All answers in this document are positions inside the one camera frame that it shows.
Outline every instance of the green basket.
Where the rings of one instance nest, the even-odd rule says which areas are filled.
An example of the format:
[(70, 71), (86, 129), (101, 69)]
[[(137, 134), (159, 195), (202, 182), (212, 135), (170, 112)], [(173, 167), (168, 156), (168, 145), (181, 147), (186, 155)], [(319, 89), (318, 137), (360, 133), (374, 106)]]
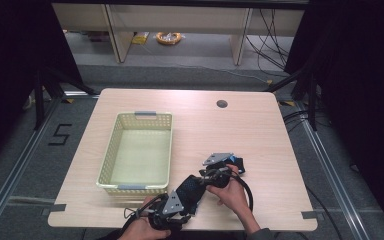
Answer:
[(170, 113), (118, 114), (96, 184), (126, 196), (167, 192), (172, 123)]

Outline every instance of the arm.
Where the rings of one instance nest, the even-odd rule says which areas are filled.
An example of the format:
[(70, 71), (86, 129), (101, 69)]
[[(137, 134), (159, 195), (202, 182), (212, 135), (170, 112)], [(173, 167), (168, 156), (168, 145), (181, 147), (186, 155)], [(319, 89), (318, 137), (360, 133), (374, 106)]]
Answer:
[[(238, 172), (238, 168), (236, 166), (228, 166), (233, 170), (233, 172)], [(244, 188), (234, 178), (230, 178), (230, 182), (225, 188), (207, 186), (207, 190), (220, 198), (217, 203), (218, 205), (224, 204), (226, 207), (232, 209), (244, 226), (245, 232), (250, 236), (250, 239), (261, 239), (252, 237), (254, 237), (254, 235), (262, 236), (261, 232), (269, 231), (268, 229), (261, 230), (260, 225), (257, 223), (251, 212), (251, 209), (248, 207)], [(272, 239), (271, 234), (269, 234), (268, 237), (269, 238), (263, 239)]]
[(151, 227), (148, 218), (136, 219), (118, 240), (156, 240), (170, 236), (170, 230), (159, 231)]

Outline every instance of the black cable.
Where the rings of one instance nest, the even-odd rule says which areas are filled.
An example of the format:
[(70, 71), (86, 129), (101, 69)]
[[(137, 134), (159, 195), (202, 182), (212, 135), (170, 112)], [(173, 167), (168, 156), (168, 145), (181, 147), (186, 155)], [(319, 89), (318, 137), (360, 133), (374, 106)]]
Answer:
[(272, 63), (273, 65), (275, 65), (276, 67), (278, 68), (281, 68), (283, 70), (283, 65), (281, 65), (280, 63), (276, 62), (274, 59), (272, 59), (271, 57), (267, 56), (266, 54), (264, 54), (261, 49), (262, 46), (260, 49), (258, 49), (252, 42), (251, 40), (248, 38), (248, 36), (246, 37), (246, 39), (248, 40), (249, 44), (251, 45), (251, 47), (254, 49), (254, 51), (261, 57), (263, 57), (264, 59), (266, 59), (267, 61), (269, 61), (270, 63)]
[(276, 51), (275, 49), (273, 49), (272, 47), (270, 47), (269, 45), (266, 44), (266, 41), (267, 41), (267, 38), (269, 38), (269, 35), (267, 35), (266, 38), (265, 38), (264, 40), (261, 38), (261, 36), (258, 36), (258, 38), (261, 40), (261, 42), (263, 43), (263, 45), (265, 45), (268, 49), (270, 49), (270, 50), (272, 50), (273, 52), (276, 52), (276, 53), (277, 53), (277, 51)]
[(304, 233), (296, 232), (296, 234), (300, 235), (305, 240), (310, 240), (307, 236), (304, 235)]
[(307, 186), (307, 184), (305, 184), (305, 188), (308, 190), (308, 192), (311, 193), (311, 195), (313, 195), (313, 197), (317, 200), (317, 202), (320, 203), (320, 205), (322, 206), (323, 210), (325, 211), (327, 217), (329, 218), (330, 222), (332, 223), (333, 225), (333, 228), (335, 229), (336, 231), (336, 234), (338, 235), (338, 238), (340, 240), (342, 240), (342, 235), (341, 233), (339, 232), (339, 229), (338, 229), (338, 226), (336, 226), (336, 223), (335, 221), (333, 220), (333, 217), (332, 215), (330, 215), (329, 211), (327, 210), (326, 206), (322, 203), (322, 201), (316, 196), (316, 194)]
[(254, 44), (252, 44), (252, 42), (251, 42), (251, 40), (248, 38), (248, 37), (246, 37), (246, 39), (248, 40), (248, 42), (250, 43), (250, 45), (254, 48), (254, 51), (255, 51), (255, 53), (257, 53), (257, 64), (258, 64), (258, 68), (260, 69), (260, 71), (262, 72), (262, 73), (265, 73), (265, 74), (267, 74), (267, 75), (271, 75), (271, 76), (276, 76), (276, 77), (288, 77), (288, 76), (285, 76), (285, 75), (279, 75), (279, 74), (274, 74), (274, 73), (269, 73), (269, 72), (267, 72), (267, 71), (264, 71), (262, 68), (261, 68), (261, 66), (260, 66), (260, 56), (261, 56), (261, 54), (263, 54), (263, 53), (259, 53), (258, 51), (258, 49), (257, 49), (257, 47), (255, 47), (254, 46)]
[(302, 124), (306, 119), (301, 119), (301, 121), (297, 124), (295, 124), (291, 129), (288, 130), (288, 133), (292, 132), (296, 127), (298, 127), (300, 124)]
[(269, 47), (269, 46), (265, 43), (265, 41), (264, 41), (263, 44), (265, 44), (267, 47), (269, 47), (269, 48), (272, 49), (274, 52), (276, 52), (276, 53), (279, 54), (279, 57), (280, 57), (280, 59), (282, 60), (282, 63), (283, 63), (283, 67), (282, 67), (282, 69), (284, 69), (285, 64), (286, 64), (286, 61), (285, 61), (285, 59), (284, 59), (284, 57), (283, 57), (284, 55), (283, 55), (283, 53), (282, 53), (282, 50), (283, 50), (284, 52), (286, 52), (286, 53), (287, 53), (287, 51), (285, 51), (283, 48), (281, 48), (281, 47), (279, 46), (278, 41), (277, 41), (276, 26), (275, 26), (275, 24), (274, 24), (275, 10), (272, 10), (272, 17), (271, 17), (270, 27), (269, 27), (269, 25), (267, 24), (267, 21), (266, 21), (264, 15), (263, 15), (263, 12), (261, 11), (261, 9), (260, 9), (260, 15), (261, 15), (261, 18), (263, 19), (264, 25), (266, 26), (266, 29), (267, 29), (267, 36), (270, 36), (270, 38), (272, 39), (272, 41), (273, 41), (273, 43), (275, 44), (275, 46), (276, 46), (276, 48), (278, 49), (278, 51), (276, 51), (276, 50), (272, 49), (271, 47)]
[[(316, 109), (315, 111), (316, 112), (323, 112), (325, 109), (324, 108), (318, 108)], [(297, 112), (293, 112), (291, 114), (288, 114), (286, 116), (283, 117), (283, 121), (286, 122), (287, 120), (293, 118), (293, 117), (296, 117), (296, 116), (299, 116), (301, 114), (305, 114), (305, 113), (308, 113), (308, 110), (302, 110), (302, 111), (297, 111)]]
[(224, 173), (224, 172), (222, 172), (221, 174), (229, 176), (231, 178), (234, 178), (236, 181), (239, 182), (239, 184), (242, 185), (242, 187), (244, 187), (246, 193), (248, 194), (249, 209), (251, 209), (251, 212), (252, 212), (253, 209), (254, 209), (254, 198), (252, 196), (251, 188), (249, 188), (248, 184), (244, 180), (242, 180), (242, 178), (239, 175), (227, 174), (227, 173)]
[(318, 123), (319, 125), (324, 126), (324, 127), (332, 128), (331, 125), (327, 125), (327, 124), (321, 123), (320, 121), (317, 121), (317, 120), (316, 120), (316, 123)]
[(83, 230), (83, 232), (82, 232), (82, 240), (84, 240), (85, 239), (85, 236), (86, 236), (86, 230), (87, 230), (87, 228), (85, 228), (84, 230)]
[(147, 209), (149, 206), (151, 206), (151, 204), (153, 204), (154, 202), (156, 202), (158, 199), (162, 199), (166, 196), (167, 194), (166, 193), (162, 193), (156, 197), (154, 197), (151, 201), (147, 202), (142, 208), (138, 209), (137, 211), (137, 216), (140, 216), (140, 214), (145, 210)]

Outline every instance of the metal frame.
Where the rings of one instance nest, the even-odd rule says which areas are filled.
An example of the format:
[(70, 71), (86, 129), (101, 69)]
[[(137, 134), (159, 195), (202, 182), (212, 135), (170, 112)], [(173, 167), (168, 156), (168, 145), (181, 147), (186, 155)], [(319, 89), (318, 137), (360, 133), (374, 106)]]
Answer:
[(21, 176), (23, 175), (27, 165), (29, 164), (30, 159), (33, 156), (37, 146), (39, 145), (39, 142), (42, 139), (42, 136), (47, 129), (49, 120), (51, 119), (52, 114), (55, 112), (55, 110), (59, 106), (60, 101), (61, 99), (53, 99), (51, 101), (42, 125), (33, 132), (26, 147), (24, 148), (23, 152), (21, 153), (20, 157), (18, 158), (17, 162), (12, 168), (10, 174), (5, 180), (5, 183), (0, 190), (0, 216), (4, 211), (4, 208), (11, 194), (14, 192), (15, 188), (17, 187), (18, 182), (20, 181)]
[[(301, 102), (297, 102), (297, 107), (300, 111), (305, 110), (305, 107)], [(335, 170), (335, 167), (332, 161), (327, 154), (322, 141), (319, 138), (317, 131), (313, 131), (312, 126), (308, 121), (304, 121), (304, 129), (307, 132), (308, 138), (311, 141), (311, 144), (314, 147), (314, 150), (317, 154), (317, 157), (320, 160), (322, 168), (325, 172), (327, 180), (329, 181), (330, 186), (332, 187), (333, 193), (335, 194), (336, 200), (341, 207), (345, 219), (350, 226), (351, 232), (354, 235), (355, 239), (366, 240), (370, 239), (369, 234), (363, 224), (363, 221), (360, 217), (360, 214), (356, 210), (350, 196), (348, 195), (345, 186), (342, 184), (342, 181)]]

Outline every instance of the cable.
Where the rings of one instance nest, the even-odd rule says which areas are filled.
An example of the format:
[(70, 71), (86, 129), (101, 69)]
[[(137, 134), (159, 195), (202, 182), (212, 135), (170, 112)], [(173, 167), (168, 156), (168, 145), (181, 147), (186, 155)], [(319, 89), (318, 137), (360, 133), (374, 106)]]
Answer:
[(318, 123), (319, 125), (324, 126), (324, 127), (332, 128), (331, 125), (327, 125), (327, 124), (321, 123), (320, 121), (316, 121), (316, 123)]
[[(269, 25), (267, 24), (267, 21), (266, 21), (264, 15), (263, 15), (262, 10), (260, 9), (260, 15), (261, 15), (261, 18), (263, 19), (264, 25), (266, 26), (266, 29), (267, 29), (267, 36), (266, 36), (265, 40), (263, 41), (263, 40), (261, 39), (261, 37), (260, 37), (260, 40), (263, 42), (263, 46), (265, 45), (265, 46), (267, 46), (269, 49), (271, 49), (272, 51), (274, 51), (274, 52), (276, 52), (276, 53), (279, 54), (279, 57), (280, 57), (280, 59), (281, 59), (281, 61), (282, 61), (282, 64), (283, 64), (283, 65), (282, 65), (282, 69), (284, 69), (285, 64), (286, 64), (286, 60), (285, 60), (284, 57), (287, 56), (287, 54), (289, 54), (289, 53), (288, 53), (286, 50), (284, 50), (282, 47), (280, 47), (279, 42), (277, 41), (276, 25), (275, 25), (275, 23), (274, 23), (274, 17), (275, 17), (275, 13), (276, 13), (276, 11), (273, 9), (273, 10), (271, 11), (271, 13), (272, 13), (272, 16), (271, 16), (271, 23), (270, 23), (270, 27), (269, 27)], [(268, 45), (266, 44), (266, 40), (267, 40), (267, 38), (268, 38), (269, 36), (270, 36), (270, 38), (272, 39), (273, 43), (275, 44), (275, 46), (276, 46), (276, 48), (277, 48), (277, 51), (274, 50), (273, 48), (271, 48), (270, 46), (268, 46)]]
[(261, 81), (261, 82), (264, 82), (264, 83), (267, 83), (266, 80), (264, 79), (261, 79), (261, 78), (258, 78), (256, 76), (251, 76), (251, 75), (243, 75), (243, 74), (238, 74), (238, 73), (234, 73), (234, 72), (231, 72), (229, 70), (225, 70), (225, 69), (214, 69), (214, 68), (209, 68), (209, 67), (204, 67), (204, 66), (190, 66), (190, 65), (184, 65), (184, 64), (179, 64), (179, 63), (170, 63), (170, 62), (165, 62), (165, 61), (162, 61), (160, 60), (159, 58), (157, 58), (154, 53), (147, 49), (145, 46), (143, 45), (140, 45), (143, 49), (145, 49), (145, 51), (147, 51), (149, 54), (151, 54), (152, 57), (154, 57), (157, 61), (161, 62), (161, 63), (164, 63), (164, 64), (170, 64), (170, 65), (174, 65), (174, 66), (179, 66), (179, 67), (183, 67), (183, 68), (203, 68), (203, 69), (208, 69), (208, 70), (212, 70), (212, 71), (219, 71), (219, 72), (226, 72), (226, 73), (229, 73), (229, 74), (232, 74), (234, 76), (238, 76), (238, 77), (246, 77), (246, 78), (253, 78), (253, 79), (257, 79), (258, 81)]
[[(261, 66), (260, 66), (260, 56), (263, 55), (263, 57), (267, 56), (265, 55), (264, 53), (260, 52), (260, 50), (258, 50), (258, 48), (251, 42), (251, 40), (248, 38), (248, 36), (246, 37), (247, 41), (249, 42), (249, 44), (251, 45), (251, 47), (254, 49), (255, 53), (257, 53), (257, 64), (258, 64), (258, 68), (260, 69), (261, 72), (263, 72), (264, 74), (267, 74), (267, 75), (272, 75), (272, 76), (277, 76), (277, 77), (288, 77), (288, 76), (285, 76), (285, 75), (278, 75), (278, 74), (274, 74), (274, 73), (269, 73), (267, 71), (264, 71)], [(267, 61), (271, 62), (271, 61), (274, 61), (273, 59), (271, 59), (270, 57), (268, 58), (265, 58)]]
[(86, 230), (87, 230), (87, 228), (85, 228), (84, 230), (83, 230), (83, 232), (82, 232), (82, 240), (84, 240), (85, 239), (85, 236), (86, 236)]
[(310, 240), (307, 236), (304, 235), (304, 233), (296, 232), (296, 234), (300, 235), (305, 240)]
[(330, 215), (329, 211), (327, 210), (327, 208), (325, 207), (325, 205), (322, 203), (322, 201), (316, 196), (316, 194), (307, 186), (307, 184), (305, 184), (305, 188), (308, 190), (308, 192), (311, 193), (311, 195), (313, 195), (313, 197), (317, 200), (317, 202), (320, 203), (320, 205), (322, 206), (323, 210), (325, 211), (327, 217), (329, 218), (330, 222), (332, 223), (333, 225), (333, 228), (335, 229), (336, 231), (336, 234), (338, 235), (338, 238), (340, 240), (342, 240), (342, 235), (341, 233), (339, 232), (339, 229), (338, 229), (338, 226), (336, 226), (336, 223), (335, 221), (333, 221), (333, 218), (332, 218), (332, 215)]
[(246, 193), (248, 194), (249, 209), (251, 209), (251, 212), (252, 212), (254, 209), (254, 198), (252, 196), (251, 188), (249, 188), (248, 184), (244, 180), (242, 180), (242, 178), (239, 175), (227, 174), (224, 172), (222, 172), (221, 174), (234, 178), (236, 181), (239, 182), (239, 184), (242, 185), (242, 187), (244, 187)]
[(271, 57), (267, 56), (265, 53), (262, 52), (262, 48), (264, 47), (261, 46), (260, 49), (258, 49), (252, 42), (251, 40), (248, 38), (248, 36), (246, 37), (246, 39), (248, 40), (249, 44), (251, 45), (251, 47), (254, 49), (254, 51), (261, 57), (263, 57), (264, 59), (266, 59), (267, 61), (269, 61), (270, 63), (272, 63), (273, 65), (275, 65), (276, 67), (280, 68), (283, 70), (283, 65), (281, 65), (280, 63), (276, 62), (275, 60), (273, 60)]
[(307, 119), (306, 118), (305, 119), (301, 119), (301, 121), (299, 123), (295, 124), (291, 129), (288, 130), (288, 133), (292, 132), (296, 127), (298, 127), (305, 120), (307, 120)]
[[(315, 109), (316, 112), (323, 112), (324, 110), (325, 110), (324, 108)], [(302, 110), (302, 111), (297, 111), (297, 112), (293, 112), (291, 114), (288, 114), (288, 115), (283, 117), (283, 122), (286, 122), (287, 120), (289, 120), (295, 116), (299, 116), (299, 115), (305, 114), (305, 113), (308, 113), (308, 110)]]
[[(139, 218), (140, 215), (142, 214), (142, 212), (147, 209), (151, 204), (153, 204), (154, 202), (156, 202), (158, 199), (162, 199), (163, 197), (165, 197), (167, 194), (166, 193), (162, 193), (162, 194), (159, 194), (158, 196), (154, 197), (153, 199), (151, 199), (151, 201), (147, 202), (145, 205), (143, 205), (141, 208), (138, 208), (136, 211), (134, 211), (133, 209), (131, 208), (125, 208), (124, 209), (124, 218), (131, 218), (133, 215), (136, 215), (136, 218)], [(130, 210), (132, 211), (129, 215), (126, 216), (126, 210)]]

